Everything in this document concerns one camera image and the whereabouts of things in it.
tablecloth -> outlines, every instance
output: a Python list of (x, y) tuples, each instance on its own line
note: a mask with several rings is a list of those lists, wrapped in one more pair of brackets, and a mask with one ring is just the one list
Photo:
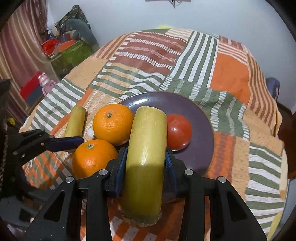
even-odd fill
[[(122, 35), (60, 81), (21, 131), (43, 127), (63, 137), (71, 109), (80, 104), (88, 111), (83, 137), (90, 140), (98, 109), (156, 90), (180, 94), (202, 108), (215, 138), (206, 176), (225, 176), (267, 235), (273, 219), (283, 210), (287, 184), (286, 155), (282, 141), (276, 138), (281, 115), (255, 58), (239, 42), (174, 28)], [(71, 158), (67, 152), (45, 152), (23, 168), (32, 185), (52, 189), (73, 174)], [(109, 200), (113, 240), (177, 240), (183, 206), (183, 200), (164, 204), (157, 224), (139, 228), (121, 219), (118, 199)], [(85, 239), (85, 208), (86, 200), (81, 239)], [(207, 238), (209, 225), (207, 202)]]

pink figurine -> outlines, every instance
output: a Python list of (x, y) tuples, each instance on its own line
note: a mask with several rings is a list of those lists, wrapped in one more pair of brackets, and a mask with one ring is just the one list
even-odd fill
[(53, 80), (50, 80), (49, 76), (46, 73), (38, 76), (39, 84), (42, 86), (42, 92), (46, 96), (51, 89), (56, 86), (56, 83)]

plate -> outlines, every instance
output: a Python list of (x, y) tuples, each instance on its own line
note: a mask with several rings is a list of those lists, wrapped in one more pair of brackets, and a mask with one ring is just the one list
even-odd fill
[(198, 105), (181, 95), (164, 91), (140, 93), (120, 104), (131, 109), (133, 114), (141, 106), (151, 106), (167, 115), (179, 114), (186, 117), (192, 125), (192, 139), (185, 149), (175, 151), (174, 156), (200, 175), (207, 172), (214, 153), (214, 133), (208, 118)]

pink curtain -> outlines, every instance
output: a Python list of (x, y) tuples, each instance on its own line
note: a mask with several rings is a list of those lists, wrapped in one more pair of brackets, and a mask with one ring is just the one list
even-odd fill
[(0, 32), (0, 78), (12, 79), (9, 113), (23, 123), (28, 113), (19, 90), (37, 71), (58, 81), (41, 44), (46, 40), (46, 0), (25, 0)]

red tomato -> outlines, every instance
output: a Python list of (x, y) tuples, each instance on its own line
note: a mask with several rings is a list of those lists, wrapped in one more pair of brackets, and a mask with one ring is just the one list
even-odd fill
[(192, 137), (192, 126), (184, 116), (170, 114), (168, 120), (168, 141), (167, 146), (173, 151), (185, 148)]

